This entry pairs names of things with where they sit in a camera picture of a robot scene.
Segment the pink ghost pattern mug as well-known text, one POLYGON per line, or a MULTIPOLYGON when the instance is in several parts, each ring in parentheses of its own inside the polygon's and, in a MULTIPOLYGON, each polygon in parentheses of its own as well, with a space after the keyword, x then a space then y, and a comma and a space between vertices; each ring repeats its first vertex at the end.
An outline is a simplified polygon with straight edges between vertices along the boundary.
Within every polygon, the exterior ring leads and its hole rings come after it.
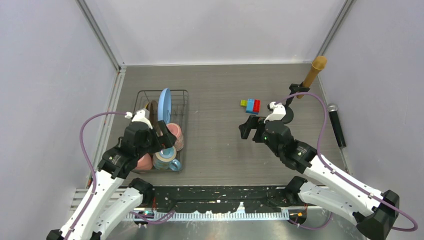
POLYGON ((174 147, 177 151, 181 151, 184 147, 184 135, 181 127, 176 123, 168 123, 168 130, 176 137, 174 147))

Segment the light blue plate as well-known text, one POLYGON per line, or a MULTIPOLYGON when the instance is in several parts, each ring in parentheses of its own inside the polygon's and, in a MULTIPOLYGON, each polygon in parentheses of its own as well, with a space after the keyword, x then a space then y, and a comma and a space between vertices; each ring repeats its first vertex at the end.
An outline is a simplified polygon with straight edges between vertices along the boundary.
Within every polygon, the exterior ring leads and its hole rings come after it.
POLYGON ((172 95, 169 88, 165 88, 161 91, 158 108, 157 108, 157 119, 159 121, 164 121, 166 124, 169 124, 171 121, 171 112, 172 112, 172 95))

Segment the yellow patterned plate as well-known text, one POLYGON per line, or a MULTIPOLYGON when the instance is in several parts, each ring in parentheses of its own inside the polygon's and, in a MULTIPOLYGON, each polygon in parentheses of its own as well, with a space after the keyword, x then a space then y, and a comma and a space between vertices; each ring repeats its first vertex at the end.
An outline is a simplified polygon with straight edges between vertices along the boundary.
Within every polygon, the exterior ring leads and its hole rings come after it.
POLYGON ((156 100, 149 101, 145 108, 149 111, 148 119, 151 125, 156 128, 158 123, 158 102, 156 100))

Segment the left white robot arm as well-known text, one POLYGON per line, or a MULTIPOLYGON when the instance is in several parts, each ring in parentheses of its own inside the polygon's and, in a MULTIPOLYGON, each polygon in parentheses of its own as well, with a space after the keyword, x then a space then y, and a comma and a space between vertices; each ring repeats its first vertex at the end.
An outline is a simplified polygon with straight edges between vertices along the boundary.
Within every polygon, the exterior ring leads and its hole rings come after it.
POLYGON ((157 133, 148 119, 149 114, 146 108, 124 113, 131 122, 123 136, 103 153, 96 169, 89 166, 94 173, 91 186, 70 219, 60 229, 48 233, 48 240, 104 240, 130 211, 138 206, 148 207, 153 202, 153 186, 135 178, 118 200, 107 207, 139 159, 171 148, 176 142, 176 136, 163 120, 158 121, 162 134, 157 133))

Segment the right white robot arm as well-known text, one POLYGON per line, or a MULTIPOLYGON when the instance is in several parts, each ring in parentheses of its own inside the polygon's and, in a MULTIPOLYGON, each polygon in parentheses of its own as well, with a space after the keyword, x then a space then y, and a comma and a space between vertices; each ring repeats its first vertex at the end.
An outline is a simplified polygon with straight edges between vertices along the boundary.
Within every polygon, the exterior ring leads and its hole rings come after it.
POLYGON ((369 240, 385 240, 399 214, 397 193, 367 186, 342 171, 311 145, 295 139, 283 122, 286 110, 281 103, 271 102, 267 117, 250 115, 239 125, 240 137, 247 139, 255 129, 253 141, 264 143, 289 169, 313 178, 326 189, 295 176, 285 187, 285 198, 291 205, 301 202, 320 206, 356 226, 369 240))

